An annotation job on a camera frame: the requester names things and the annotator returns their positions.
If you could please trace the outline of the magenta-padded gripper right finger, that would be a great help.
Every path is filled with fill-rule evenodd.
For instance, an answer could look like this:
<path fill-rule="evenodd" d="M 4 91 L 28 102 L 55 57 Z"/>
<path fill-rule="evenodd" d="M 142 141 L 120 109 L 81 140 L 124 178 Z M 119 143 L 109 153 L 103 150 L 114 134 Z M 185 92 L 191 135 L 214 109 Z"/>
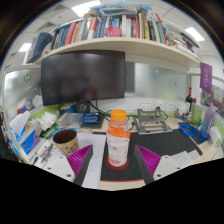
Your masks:
<path fill-rule="evenodd" d="M 182 169 L 170 156 L 159 156 L 139 145 L 134 147 L 134 155 L 145 184 L 152 183 Z"/>

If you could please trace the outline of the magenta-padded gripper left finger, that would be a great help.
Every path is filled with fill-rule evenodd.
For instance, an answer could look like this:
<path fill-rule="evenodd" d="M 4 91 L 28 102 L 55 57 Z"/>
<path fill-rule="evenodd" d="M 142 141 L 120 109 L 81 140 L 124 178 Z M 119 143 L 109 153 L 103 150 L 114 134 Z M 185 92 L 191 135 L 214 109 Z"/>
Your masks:
<path fill-rule="evenodd" d="M 88 177 L 92 156 L 92 145 L 85 146 L 69 156 L 65 156 L 58 149 L 54 149 L 44 169 L 78 186 L 83 186 Z"/>

